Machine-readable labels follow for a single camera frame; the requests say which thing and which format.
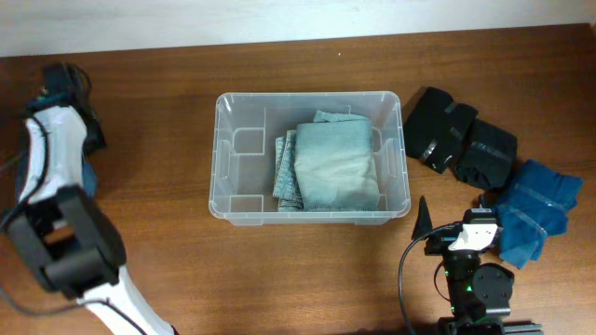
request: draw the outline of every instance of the folded cloth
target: folded cloth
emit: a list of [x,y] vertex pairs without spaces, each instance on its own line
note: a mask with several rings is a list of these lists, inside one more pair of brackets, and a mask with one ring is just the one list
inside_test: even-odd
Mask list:
[[[295,130],[289,131],[290,137],[295,138]],[[288,164],[284,164],[284,177],[282,179],[278,179],[279,169],[281,168],[281,161],[284,157],[284,152],[286,149],[286,139],[288,136],[280,137],[276,139],[276,177],[275,177],[275,186],[274,186],[274,196],[280,197],[284,192],[282,189],[292,188],[293,192],[288,192],[288,198],[294,198],[295,200],[288,200],[280,198],[278,202],[278,211],[280,212],[297,212],[302,211],[302,197],[300,196],[300,189],[298,188],[298,184],[296,181],[296,174],[293,170],[294,165],[294,152],[293,146],[289,146],[288,155],[286,159],[288,160]]]
[[371,121],[322,111],[314,121],[296,133],[294,169],[304,211],[377,210]]
[[469,146],[455,165],[460,181],[485,191],[505,186],[518,152],[518,139],[484,121],[476,120]]
[[442,173],[462,151],[462,142],[478,111],[455,104],[445,91],[429,87],[403,127],[406,154]]
[[497,199],[495,212],[503,232],[500,257],[522,268],[538,261],[548,237],[567,232],[567,212],[577,205],[582,180],[527,161]]

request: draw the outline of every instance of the blue cloth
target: blue cloth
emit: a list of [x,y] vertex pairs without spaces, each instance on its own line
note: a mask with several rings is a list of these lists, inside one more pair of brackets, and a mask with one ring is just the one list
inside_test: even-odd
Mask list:
[[97,175],[93,166],[83,157],[83,190],[91,199],[95,197],[97,191]]
[[500,257],[519,269],[538,261],[547,238],[567,232],[567,213],[577,205],[581,185],[578,177],[528,160],[494,208],[503,226]]
[[276,139],[278,211],[376,210],[371,121],[317,111],[313,123]]

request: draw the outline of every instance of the black cloth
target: black cloth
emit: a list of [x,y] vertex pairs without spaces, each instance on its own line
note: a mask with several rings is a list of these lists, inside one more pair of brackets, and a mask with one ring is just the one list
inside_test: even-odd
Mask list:
[[462,151],[462,142],[478,111],[454,104],[449,93],[429,87],[403,126],[406,154],[442,173]]
[[455,165],[460,181],[485,191],[505,186],[518,152],[518,139],[505,130],[476,120],[469,146]]

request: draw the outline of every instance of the wooden table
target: wooden table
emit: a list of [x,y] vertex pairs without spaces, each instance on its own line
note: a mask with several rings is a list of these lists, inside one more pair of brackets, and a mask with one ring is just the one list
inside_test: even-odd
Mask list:
[[[460,220],[481,191],[409,159],[413,210],[403,219],[237,228],[208,210],[213,116],[215,100],[229,91],[390,90],[405,118],[423,86],[447,90],[517,135],[520,159],[584,179],[568,234],[515,271],[508,320],[532,319],[548,334],[596,327],[596,38],[588,25],[3,59],[2,110],[24,106],[40,87],[40,68],[54,60],[77,63],[92,77],[91,103],[109,143],[91,157],[101,179],[97,201],[125,240],[136,285],[182,335],[403,327],[397,269],[418,198],[427,196],[441,224]],[[5,127],[2,134],[4,160],[16,151],[16,133]],[[13,175],[0,182],[0,205],[10,207]],[[7,290],[30,306],[65,302],[44,293],[7,240],[0,242]],[[432,284],[438,262],[417,248],[406,264],[416,323],[450,314]],[[108,334],[83,310],[30,319],[3,303],[0,329]]]

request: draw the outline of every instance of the plastic storage container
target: plastic storage container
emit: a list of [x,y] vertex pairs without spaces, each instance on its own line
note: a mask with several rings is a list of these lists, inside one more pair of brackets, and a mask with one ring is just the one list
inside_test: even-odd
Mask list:
[[[209,209],[234,225],[383,224],[408,213],[400,99],[393,92],[225,93],[216,102]],[[275,139],[312,122],[316,110],[368,116],[381,199],[378,211],[278,212],[272,196]]]

